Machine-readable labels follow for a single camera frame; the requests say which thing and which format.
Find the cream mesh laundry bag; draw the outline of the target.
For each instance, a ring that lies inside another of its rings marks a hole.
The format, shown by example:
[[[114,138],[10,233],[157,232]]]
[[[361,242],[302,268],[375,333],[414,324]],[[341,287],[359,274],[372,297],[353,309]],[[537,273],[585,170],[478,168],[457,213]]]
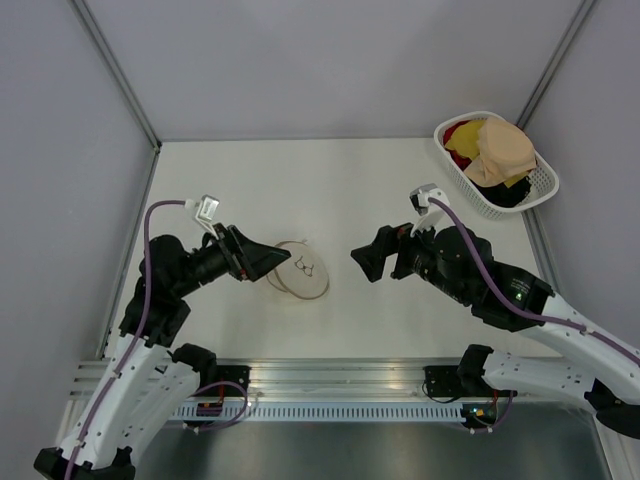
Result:
[[[297,300],[312,301],[327,295],[330,289],[328,270],[305,241],[286,240],[275,244],[291,256],[266,276],[271,287]]]

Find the beige bra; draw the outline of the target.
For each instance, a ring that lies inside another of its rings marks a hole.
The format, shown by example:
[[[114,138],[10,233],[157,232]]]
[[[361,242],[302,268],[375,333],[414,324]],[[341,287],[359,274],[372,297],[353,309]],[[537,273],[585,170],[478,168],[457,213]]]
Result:
[[[480,187],[497,186],[537,166],[531,140],[505,120],[488,118],[478,131],[477,146],[479,155],[464,174]]]

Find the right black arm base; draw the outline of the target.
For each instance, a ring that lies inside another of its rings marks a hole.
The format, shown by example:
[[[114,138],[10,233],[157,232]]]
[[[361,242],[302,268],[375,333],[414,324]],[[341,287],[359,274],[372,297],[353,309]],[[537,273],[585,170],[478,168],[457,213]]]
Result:
[[[508,398],[509,390],[496,390],[476,373],[460,373],[456,365],[428,365],[423,367],[423,393],[439,403],[461,399]]]

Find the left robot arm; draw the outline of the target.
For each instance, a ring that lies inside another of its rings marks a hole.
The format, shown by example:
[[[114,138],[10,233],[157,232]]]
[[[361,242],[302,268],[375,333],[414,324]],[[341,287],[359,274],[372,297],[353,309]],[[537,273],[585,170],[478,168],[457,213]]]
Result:
[[[34,461],[46,479],[134,478],[141,454],[174,411],[218,384],[215,353],[172,346],[191,312],[186,297],[225,275],[256,282],[291,256],[220,224],[192,251],[173,235],[146,238],[144,250],[108,368],[69,435]]]

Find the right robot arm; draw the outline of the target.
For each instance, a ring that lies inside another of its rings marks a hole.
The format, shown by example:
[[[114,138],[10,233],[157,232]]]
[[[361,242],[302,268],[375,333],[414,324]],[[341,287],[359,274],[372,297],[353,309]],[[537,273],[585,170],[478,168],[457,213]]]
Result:
[[[639,352],[615,347],[595,324],[530,272],[495,260],[491,243],[456,227],[411,234],[409,224],[380,228],[374,240],[351,256],[371,282],[383,276],[417,275],[484,324],[535,340],[558,353],[556,359],[523,358],[494,347],[471,344],[455,368],[466,396],[493,391],[531,394],[572,404],[609,429],[639,436]]]

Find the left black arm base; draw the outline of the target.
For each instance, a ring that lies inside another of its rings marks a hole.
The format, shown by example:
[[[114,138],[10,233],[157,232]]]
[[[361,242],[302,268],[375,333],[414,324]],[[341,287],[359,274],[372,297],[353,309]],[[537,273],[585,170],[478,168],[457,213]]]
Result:
[[[250,384],[251,367],[248,365],[218,365],[213,374],[201,381],[200,387],[208,386],[197,397],[241,398],[240,388]]]

